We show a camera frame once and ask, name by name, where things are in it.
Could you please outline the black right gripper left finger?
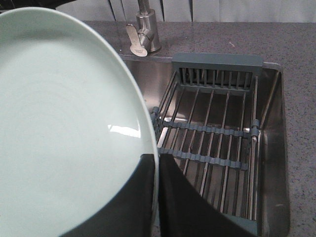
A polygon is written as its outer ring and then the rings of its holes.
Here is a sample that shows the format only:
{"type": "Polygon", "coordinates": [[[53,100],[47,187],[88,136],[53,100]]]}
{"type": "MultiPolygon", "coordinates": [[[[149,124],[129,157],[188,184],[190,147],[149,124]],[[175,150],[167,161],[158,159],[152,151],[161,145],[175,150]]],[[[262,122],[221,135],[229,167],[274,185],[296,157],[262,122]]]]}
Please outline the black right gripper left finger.
{"type": "Polygon", "coordinates": [[[155,159],[143,154],[122,189],[100,211],[64,237],[149,237],[152,228],[155,159]]]}

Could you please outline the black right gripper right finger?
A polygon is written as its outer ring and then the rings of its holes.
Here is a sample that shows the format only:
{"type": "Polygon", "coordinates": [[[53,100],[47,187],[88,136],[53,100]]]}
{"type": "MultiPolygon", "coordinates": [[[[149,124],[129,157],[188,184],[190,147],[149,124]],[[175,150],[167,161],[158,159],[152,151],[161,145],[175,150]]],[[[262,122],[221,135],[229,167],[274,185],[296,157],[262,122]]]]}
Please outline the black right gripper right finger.
{"type": "Polygon", "coordinates": [[[204,200],[170,154],[159,157],[159,219],[163,237],[252,237],[204,200]]]}

